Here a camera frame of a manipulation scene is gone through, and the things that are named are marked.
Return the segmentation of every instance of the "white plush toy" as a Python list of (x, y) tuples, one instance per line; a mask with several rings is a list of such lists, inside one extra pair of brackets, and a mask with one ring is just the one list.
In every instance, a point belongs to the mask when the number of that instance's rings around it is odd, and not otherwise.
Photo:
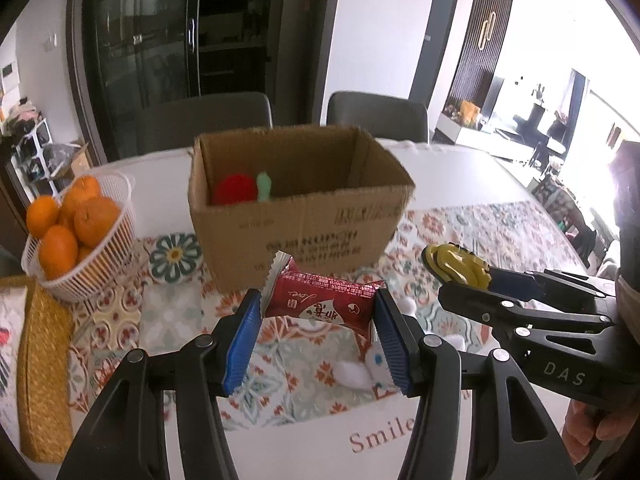
[[(398, 301), (398, 310), (407, 316), (415, 317), (417, 307), (412, 298), (404, 297)], [(444, 336), (447, 342), (458, 351), (465, 351), (465, 339), (460, 334)], [(374, 341), (364, 356), (364, 362), (338, 361), (334, 365), (334, 378), (342, 386), (355, 390), (370, 390), (374, 386), (393, 386), (389, 366), (380, 341)]]

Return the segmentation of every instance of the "red toy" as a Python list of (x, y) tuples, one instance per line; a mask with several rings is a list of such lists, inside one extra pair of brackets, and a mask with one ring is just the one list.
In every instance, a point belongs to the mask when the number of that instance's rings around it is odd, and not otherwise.
[(258, 199), (258, 186), (255, 179), (247, 174), (229, 175), (213, 190), (213, 205), (229, 205), (239, 202), (253, 202)]

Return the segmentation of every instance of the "cardboard box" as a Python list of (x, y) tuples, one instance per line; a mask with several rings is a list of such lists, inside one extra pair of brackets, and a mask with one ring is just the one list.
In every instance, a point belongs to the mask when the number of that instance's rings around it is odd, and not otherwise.
[(87, 171), (89, 171), (90, 169), (91, 169), (91, 164), (89, 163), (89, 158), (86, 156), (86, 145), (85, 145), (84, 148), (82, 148), (80, 153), (76, 155), (73, 162), (71, 163), (71, 171), (74, 177), (76, 177), (76, 176), (80, 176), (82, 174), (87, 173)]
[[(268, 202), (209, 204), (234, 173), (266, 171)], [(415, 186), (396, 158), (359, 128), (233, 130), (195, 141), (189, 206), (218, 290), (262, 288), (277, 250), (302, 270), (345, 272), (375, 263)]]

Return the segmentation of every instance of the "snack package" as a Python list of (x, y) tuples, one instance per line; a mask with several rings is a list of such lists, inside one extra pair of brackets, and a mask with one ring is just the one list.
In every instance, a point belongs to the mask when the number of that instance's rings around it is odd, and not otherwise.
[(316, 319), (370, 337), (373, 297), (385, 282), (353, 283), (300, 272), (290, 254), (278, 251), (262, 290), (262, 317)]

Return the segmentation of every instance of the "orange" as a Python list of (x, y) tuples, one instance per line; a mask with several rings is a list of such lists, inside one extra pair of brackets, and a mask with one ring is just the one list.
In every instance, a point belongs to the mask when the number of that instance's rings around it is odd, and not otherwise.
[(58, 224), (66, 227), (72, 233), (75, 233), (75, 231), (74, 231), (74, 217), (73, 217), (73, 215), (70, 215), (68, 211), (66, 211), (64, 209), (60, 210), (60, 214), (58, 215)]
[(92, 249), (107, 235), (120, 215), (120, 207), (107, 196), (82, 202), (74, 216), (78, 239)]
[(100, 196), (100, 194), (100, 183), (94, 176), (81, 176), (73, 183), (71, 189), (66, 192), (62, 200), (60, 214), (72, 219), (76, 214), (76, 209), (82, 202), (95, 196)]
[(42, 238), (56, 223), (60, 206), (52, 196), (39, 196), (27, 209), (27, 229), (34, 238)]
[(93, 251), (93, 249), (81, 245), (78, 249), (78, 263), (84, 260), (89, 254), (91, 254), (91, 251)]
[(38, 260), (47, 280), (56, 280), (76, 266), (78, 242), (74, 234), (62, 225), (53, 225), (44, 235)]

